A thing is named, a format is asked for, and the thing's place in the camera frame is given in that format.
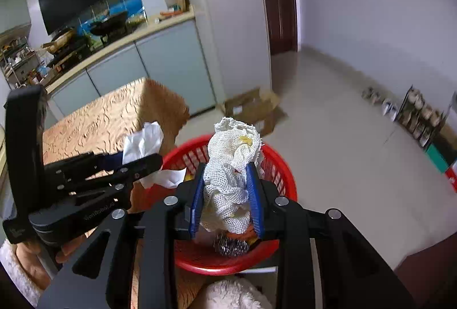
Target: kitchen countertop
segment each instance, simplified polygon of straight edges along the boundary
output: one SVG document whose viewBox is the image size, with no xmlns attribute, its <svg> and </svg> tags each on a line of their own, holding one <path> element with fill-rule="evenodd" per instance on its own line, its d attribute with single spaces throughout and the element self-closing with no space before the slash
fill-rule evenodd
<svg viewBox="0 0 457 309">
<path fill-rule="evenodd" d="M 89 67 L 91 64 L 94 64 L 101 58 L 105 57 L 106 55 L 117 51 L 118 49 L 122 48 L 125 45 L 128 45 L 136 40 L 139 40 L 145 36 L 153 34 L 155 32 L 161 31 L 168 27 L 177 25 L 179 23 L 188 21 L 195 18 L 195 14 L 193 11 L 192 6 L 189 7 L 189 10 L 181 15 L 174 16 L 172 18 L 166 19 L 161 21 L 160 23 L 155 23 L 153 20 L 148 21 L 144 25 L 140 26 L 131 34 L 109 44 L 108 46 L 104 47 L 103 49 L 95 52 L 90 57 L 84 59 L 82 62 L 68 70 L 64 73 L 61 77 L 59 77 L 56 81 L 46 87 L 46 91 L 48 94 L 52 93 L 54 90 L 59 88 L 62 84 L 64 84 L 68 79 L 72 78 L 73 76 L 80 73 L 85 68 Z"/>
</svg>

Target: blue gripper pad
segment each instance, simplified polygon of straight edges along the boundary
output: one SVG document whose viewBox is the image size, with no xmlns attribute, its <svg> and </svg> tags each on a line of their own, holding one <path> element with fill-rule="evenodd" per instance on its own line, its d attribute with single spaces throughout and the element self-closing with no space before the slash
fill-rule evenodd
<svg viewBox="0 0 457 309">
<path fill-rule="evenodd" d="M 264 214 L 267 204 L 263 186 L 253 162 L 248 163 L 246 166 L 246 189 L 249 194 L 249 204 L 251 206 L 254 230 L 257 237 L 262 238 L 265 233 Z"/>
<path fill-rule="evenodd" d="M 190 220 L 189 220 L 189 233 L 192 238 L 195 238 L 195 234 L 198 231 L 200 225 L 200 219 L 202 217 L 203 210 L 203 188 L 205 187 L 205 182 L 203 181 L 203 173 L 205 171 L 205 164 L 201 163 L 195 174 L 193 180 L 195 193 L 192 199 L 191 209 L 190 209 Z"/>
</svg>

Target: crumpled tissue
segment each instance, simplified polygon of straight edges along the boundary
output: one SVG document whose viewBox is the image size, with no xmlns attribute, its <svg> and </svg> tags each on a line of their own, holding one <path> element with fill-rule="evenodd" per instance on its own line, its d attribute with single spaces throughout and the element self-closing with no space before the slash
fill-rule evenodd
<svg viewBox="0 0 457 309">
<path fill-rule="evenodd" d="M 145 126 L 141 131 L 124 138 L 122 164 L 158 153 L 163 139 L 164 133 L 157 121 L 153 123 L 145 122 Z M 140 182 L 144 189 L 151 188 L 154 184 L 173 189 L 184 181 L 185 176 L 186 169 L 158 170 L 140 179 Z"/>
</svg>

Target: tiled floor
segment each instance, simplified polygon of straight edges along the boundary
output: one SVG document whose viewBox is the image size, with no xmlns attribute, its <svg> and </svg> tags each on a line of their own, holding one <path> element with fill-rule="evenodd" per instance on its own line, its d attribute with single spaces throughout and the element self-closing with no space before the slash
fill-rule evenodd
<svg viewBox="0 0 457 309">
<path fill-rule="evenodd" d="M 274 57 L 271 67 L 288 117 L 264 140 L 292 169 L 302 206 L 340 209 L 392 268 L 457 231 L 457 194 L 411 137 L 360 97 L 366 80 L 310 51 Z M 192 119 L 177 143 L 221 117 Z"/>
</svg>

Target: silver bolt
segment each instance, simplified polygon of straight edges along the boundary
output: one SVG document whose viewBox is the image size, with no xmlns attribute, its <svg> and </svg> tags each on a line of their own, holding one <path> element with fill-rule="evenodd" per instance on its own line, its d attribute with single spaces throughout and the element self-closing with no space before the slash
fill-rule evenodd
<svg viewBox="0 0 457 309">
<path fill-rule="evenodd" d="M 124 215 L 125 211 L 122 209 L 116 209 L 111 213 L 111 217 L 113 217 L 113 219 L 121 219 L 124 217 Z"/>
<path fill-rule="evenodd" d="M 280 196 L 280 197 L 276 197 L 275 203 L 278 206 L 286 206 L 289 204 L 289 200 L 287 199 L 287 197 Z"/>
<path fill-rule="evenodd" d="M 177 202 L 178 202 L 178 198 L 175 196 L 168 196 L 168 197 L 165 197 L 165 199 L 164 199 L 164 203 L 167 206 L 172 206 L 172 205 L 176 204 Z"/>
<path fill-rule="evenodd" d="M 328 215 L 331 219 L 339 219 L 341 217 L 341 211 L 337 209 L 328 210 Z"/>
</svg>

